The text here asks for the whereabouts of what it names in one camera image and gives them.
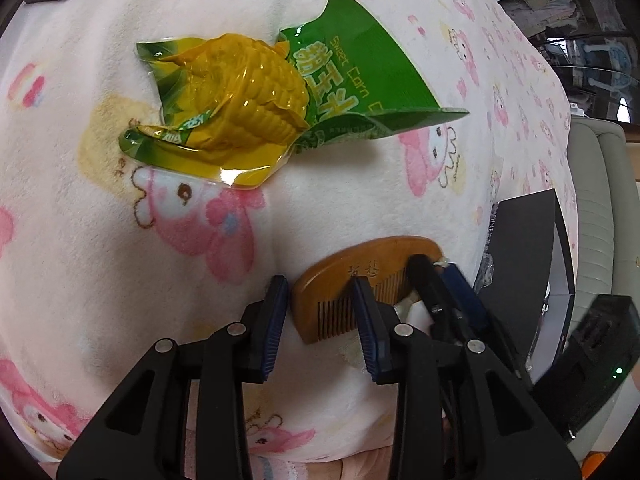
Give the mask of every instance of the window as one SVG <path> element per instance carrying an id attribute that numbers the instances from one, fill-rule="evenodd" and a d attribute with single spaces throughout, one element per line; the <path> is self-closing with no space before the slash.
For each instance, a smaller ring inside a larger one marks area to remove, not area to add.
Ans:
<path id="1" fill-rule="evenodd" d="M 620 99 L 620 107 L 618 108 L 618 120 L 621 123 L 630 123 L 630 116 L 629 116 L 629 107 L 626 104 L 626 99 L 625 98 L 621 98 Z"/>

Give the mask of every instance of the pink cartoon blanket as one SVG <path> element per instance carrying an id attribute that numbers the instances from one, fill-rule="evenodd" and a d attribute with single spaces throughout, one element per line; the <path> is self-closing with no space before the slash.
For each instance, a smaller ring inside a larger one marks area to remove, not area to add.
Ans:
<path id="1" fill-rule="evenodd" d="M 238 32 L 273 42 L 326 0 L 69 0 L 25 6 L 0 40 L 0 404 L 59 459 L 159 338 L 206 338 L 338 250 L 432 238 L 473 279 L 492 203 L 555 187 L 576 258 L 569 106 L 495 0 L 359 0 L 444 106 L 468 118 L 295 156 L 251 192 L 143 167 L 116 143 L 156 122 L 137 41 Z M 380 60 L 384 69 L 385 61 Z M 394 387 L 353 333 L 305 346 L 247 388 L 252 454 L 336 460 L 388 446 Z"/>

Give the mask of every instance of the orange object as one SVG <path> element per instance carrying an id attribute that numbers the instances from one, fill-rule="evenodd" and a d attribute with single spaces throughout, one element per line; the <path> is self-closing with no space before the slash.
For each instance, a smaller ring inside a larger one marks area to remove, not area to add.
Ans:
<path id="1" fill-rule="evenodd" d="M 607 457 L 604 453 L 593 453 L 590 454 L 584 462 L 582 462 L 582 478 L 588 478 L 591 473 L 596 471 L 598 466 L 603 462 L 603 460 Z"/>
<path id="2" fill-rule="evenodd" d="M 435 262 L 442 251 L 419 236 L 378 238 L 333 254 L 300 276 L 291 291 L 293 322 L 307 344 L 356 328 L 348 283 L 366 276 L 378 301 L 396 304 L 411 293 L 406 263 L 412 254 L 426 254 Z"/>

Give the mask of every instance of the metal rivet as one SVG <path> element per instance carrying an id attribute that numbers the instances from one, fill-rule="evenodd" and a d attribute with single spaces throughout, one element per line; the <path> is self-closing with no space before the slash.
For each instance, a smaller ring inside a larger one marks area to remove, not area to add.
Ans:
<path id="1" fill-rule="evenodd" d="M 394 332 L 396 332 L 398 335 L 401 335 L 402 337 L 407 337 L 414 333 L 414 327 L 412 327 L 411 325 L 407 325 L 406 323 L 401 323 L 395 326 Z"/>
<path id="2" fill-rule="evenodd" d="M 466 344 L 466 347 L 469 348 L 474 354 L 481 354 L 484 352 L 486 346 L 479 339 L 472 339 Z"/>
<path id="3" fill-rule="evenodd" d="M 246 332 L 246 327 L 242 323 L 233 323 L 226 327 L 229 335 L 242 335 Z"/>
<path id="4" fill-rule="evenodd" d="M 161 339 L 156 343 L 155 349 L 156 349 L 156 352 L 160 352 L 161 354 L 164 354 L 169 350 L 171 350 L 171 348 L 173 347 L 174 347 L 173 341 L 171 341 L 170 339 Z"/>

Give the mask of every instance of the white cloth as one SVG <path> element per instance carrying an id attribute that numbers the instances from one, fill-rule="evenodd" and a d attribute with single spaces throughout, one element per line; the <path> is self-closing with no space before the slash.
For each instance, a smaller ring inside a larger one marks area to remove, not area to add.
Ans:
<path id="1" fill-rule="evenodd" d="M 343 248 L 432 238 L 472 280 L 491 205 L 554 186 L 575 252 L 562 87 L 495 0 L 359 0 L 444 106 L 468 118 L 295 156 L 254 192 L 141 168 L 118 134 L 157 121 L 137 41 L 273 42 L 326 0 L 69 0 L 23 7 L 0 41 L 0 402 L 61 457 L 159 338 L 205 338 Z M 380 69 L 385 61 L 380 60 Z M 321 462 L 388 446 L 396 388 L 287 319 L 250 450 Z"/>

